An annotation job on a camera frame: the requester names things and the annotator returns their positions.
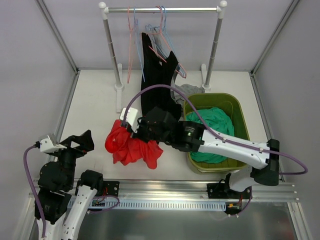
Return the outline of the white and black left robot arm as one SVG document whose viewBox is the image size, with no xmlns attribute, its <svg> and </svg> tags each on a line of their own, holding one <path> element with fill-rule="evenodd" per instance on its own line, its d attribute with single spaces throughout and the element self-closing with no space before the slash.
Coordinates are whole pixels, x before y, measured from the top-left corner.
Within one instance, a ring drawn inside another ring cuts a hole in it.
<svg viewBox="0 0 320 240">
<path fill-rule="evenodd" d="M 104 190 L 103 174 L 84 171 L 75 183 L 76 160 L 95 148 L 90 130 L 57 142 L 54 135 L 39 139 L 36 147 L 56 157 L 40 169 L 35 216 L 46 240 L 76 240 L 95 196 Z"/>
</svg>

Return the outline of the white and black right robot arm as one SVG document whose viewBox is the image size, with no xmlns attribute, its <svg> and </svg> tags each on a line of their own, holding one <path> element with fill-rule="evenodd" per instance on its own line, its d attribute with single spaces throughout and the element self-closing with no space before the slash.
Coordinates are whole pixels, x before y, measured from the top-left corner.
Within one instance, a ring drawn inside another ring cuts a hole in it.
<svg viewBox="0 0 320 240">
<path fill-rule="evenodd" d="M 279 142 L 252 142 L 218 132 L 204 124 L 179 121 L 168 111 L 153 108 L 145 116 L 135 108 L 124 108 L 119 119 L 133 138 L 145 143 L 162 142 L 181 152 L 217 154 L 231 158 L 246 166 L 225 177 L 223 193 L 235 198 L 254 184 L 279 184 Z"/>
</svg>

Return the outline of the red tank top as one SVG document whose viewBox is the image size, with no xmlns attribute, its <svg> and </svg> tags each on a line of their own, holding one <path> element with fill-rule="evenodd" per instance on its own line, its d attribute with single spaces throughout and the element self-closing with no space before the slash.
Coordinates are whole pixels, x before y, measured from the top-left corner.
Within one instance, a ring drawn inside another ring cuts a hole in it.
<svg viewBox="0 0 320 240">
<path fill-rule="evenodd" d="M 163 150 L 156 141 L 144 142 L 137 138 L 132 138 L 127 129 L 121 126 L 121 120 L 114 121 L 110 133 L 106 137 L 104 147 L 112 154 L 113 163 L 121 163 L 126 166 L 142 159 L 149 169 L 156 169 L 158 159 L 163 154 Z"/>
</svg>

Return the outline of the green tank top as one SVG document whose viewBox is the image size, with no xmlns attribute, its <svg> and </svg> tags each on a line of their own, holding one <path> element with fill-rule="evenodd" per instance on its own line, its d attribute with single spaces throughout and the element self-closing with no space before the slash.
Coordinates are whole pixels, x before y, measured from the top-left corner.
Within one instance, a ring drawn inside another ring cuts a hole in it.
<svg viewBox="0 0 320 240">
<path fill-rule="evenodd" d="M 199 109 L 198 113 L 210 128 L 223 134 L 235 136 L 232 120 L 222 109 L 218 107 Z M 195 162 L 207 164 L 219 164 L 227 159 L 222 155 L 204 152 L 191 152 L 190 156 Z"/>
</svg>

